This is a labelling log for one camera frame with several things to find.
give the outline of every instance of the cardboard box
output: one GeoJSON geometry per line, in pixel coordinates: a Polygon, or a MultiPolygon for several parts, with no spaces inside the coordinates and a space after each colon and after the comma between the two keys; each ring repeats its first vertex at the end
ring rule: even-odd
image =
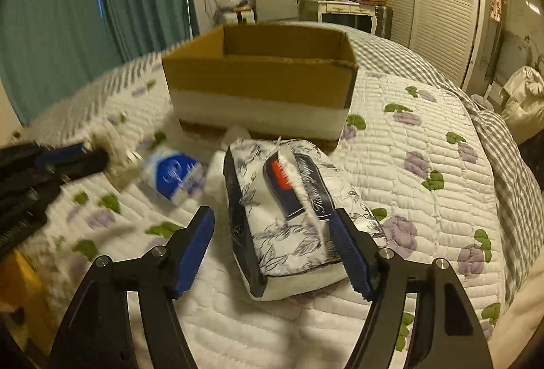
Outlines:
{"type": "Polygon", "coordinates": [[[184,128],[239,125],[253,137],[336,146],[357,77],[344,32],[294,25],[225,25],[163,58],[184,128]]]}

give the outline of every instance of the black suitcase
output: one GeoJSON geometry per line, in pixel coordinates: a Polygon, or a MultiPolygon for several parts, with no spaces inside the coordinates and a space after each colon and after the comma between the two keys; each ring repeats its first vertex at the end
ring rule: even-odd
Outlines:
{"type": "Polygon", "coordinates": [[[376,36],[391,39],[391,24],[393,23],[393,9],[387,6],[376,6],[376,36]]]}

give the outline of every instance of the trash bag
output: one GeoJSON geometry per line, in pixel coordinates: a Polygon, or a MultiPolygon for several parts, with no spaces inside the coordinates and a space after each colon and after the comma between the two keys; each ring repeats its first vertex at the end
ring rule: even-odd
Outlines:
{"type": "Polygon", "coordinates": [[[501,116],[518,145],[544,129],[544,80],[532,67],[521,67],[504,86],[510,95],[501,116]]]}

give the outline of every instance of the gingham bed sheet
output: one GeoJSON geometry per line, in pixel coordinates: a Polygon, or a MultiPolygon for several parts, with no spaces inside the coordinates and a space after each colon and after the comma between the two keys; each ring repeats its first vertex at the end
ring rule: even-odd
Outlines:
{"type": "MultiPolygon", "coordinates": [[[[497,214],[506,263],[506,301],[510,304],[544,243],[544,201],[537,181],[521,159],[504,120],[496,113],[482,109],[429,62],[393,41],[345,26],[291,23],[346,31],[360,67],[423,82],[448,90],[459,97],[467,109],[493,170],[497,214]]],[[[153,64],[160,63],[165,53],[178,46],[179,44],[166,51],[137,58],[107,72],[82,88],[75,96],[46,110],[28,128],[25,138],[49,144],[63,144],[100,111],[109,97],[129,88],[153,64]],[[47,128],[40,126],[41,122],[51,122],[52,119],[59,122],[59,125],[47,128]]]]}

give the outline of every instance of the white quilted bedspread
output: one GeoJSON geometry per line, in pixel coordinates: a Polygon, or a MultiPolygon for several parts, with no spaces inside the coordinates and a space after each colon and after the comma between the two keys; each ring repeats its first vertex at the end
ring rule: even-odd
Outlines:
{"type": "MultiPolygon", "coordinates": [[[[205,162],[217,147],[216,141],[182,134],[171,114],[160,63],[132,90],[108,99],[73,140],[85,137],[108,117],[117,119],[121,112],[126,122],[119,125],[126,125],[134,137],[164,131],[166,143],[205,162]],[[148,86],[143,94],[131,94],[142,86],[143,90],[148,86]]],[[[404,78],[365,76],[361,71],[351,113],[358,116],[348,119],[331,160],[375,210],[390,246],[410,260],[450,260],[479,317],[483,308],[503,304],[504,264],[493,177],[459,99],[404,78]]],[[[215,179],[221,177],[218,168],[210,166],[215,179]]],[[[221,190],[220,180],[213,179],[209,189],[214,184],[216,191],[221,190]]],[[[102,174],[65,186],[48,210],[48,225],[25,245],[50,289],[57,317],[67,308],[89,260],[99,254],[116,261],[140,257],[151,246],[166,242],[165,231],[172,225],[165,222],[185,226],[200,203],[216,211],[216,232],[192,290],[175,301],[198,365],[344,367],[369,305],[346,280],[285,300],[252,301],[233,258],[221,191],[203,194],[200,201],[172,211],[138,184],[116,193],[102,174]]],[[[140,367],[151,367],[135,294],[129,295],[129,304],[140,367]]],[[[415,299],[407,298],[405,311],[414,309],[415,299]]],[[[483,323],[490,332],[489,322],[483,323]]],[[[409,334],[399,342],[406,340],[409,334]]],[[[405,357],[406,346],[394,352],[391,367],[402,367],[405,357]]]]}

